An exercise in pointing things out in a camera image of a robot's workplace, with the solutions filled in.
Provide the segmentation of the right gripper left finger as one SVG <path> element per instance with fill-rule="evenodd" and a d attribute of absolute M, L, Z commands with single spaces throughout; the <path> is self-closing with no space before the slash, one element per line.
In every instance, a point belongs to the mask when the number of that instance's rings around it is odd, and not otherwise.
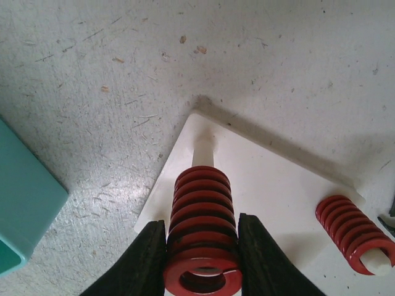
<path fill-rule="evenodd" d="M 114 265 L 82 295 L 158 295 L 165 292 L 166 258 L 164 221 L 151 221 Z"/>

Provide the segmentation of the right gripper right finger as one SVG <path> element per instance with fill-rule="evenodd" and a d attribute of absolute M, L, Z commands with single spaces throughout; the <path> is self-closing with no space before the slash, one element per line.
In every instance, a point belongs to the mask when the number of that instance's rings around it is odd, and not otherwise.
<path fill-rule="evenodd" d="M 323 295 L 288 259 L 260 219 L 240 214 L 242 295 Z"/>

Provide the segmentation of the small red spring front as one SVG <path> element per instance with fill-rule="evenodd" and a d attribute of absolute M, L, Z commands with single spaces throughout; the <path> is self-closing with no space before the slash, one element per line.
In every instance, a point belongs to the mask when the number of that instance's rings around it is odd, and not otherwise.
<path fill-rule="evenodd" d="M 373 276 L 394 267 L 394 242 L 348 197 L 323 199 L 315 216 L 355 272 Z"/>

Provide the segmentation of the light blue plastic box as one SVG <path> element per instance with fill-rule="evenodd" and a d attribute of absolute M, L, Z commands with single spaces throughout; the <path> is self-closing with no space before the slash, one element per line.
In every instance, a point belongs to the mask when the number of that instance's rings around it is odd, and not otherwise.
<path fill-rule="evenodd" d="M 1 275 L 23 267 L 68 198 L 17 135 L 1 123 Z"/>

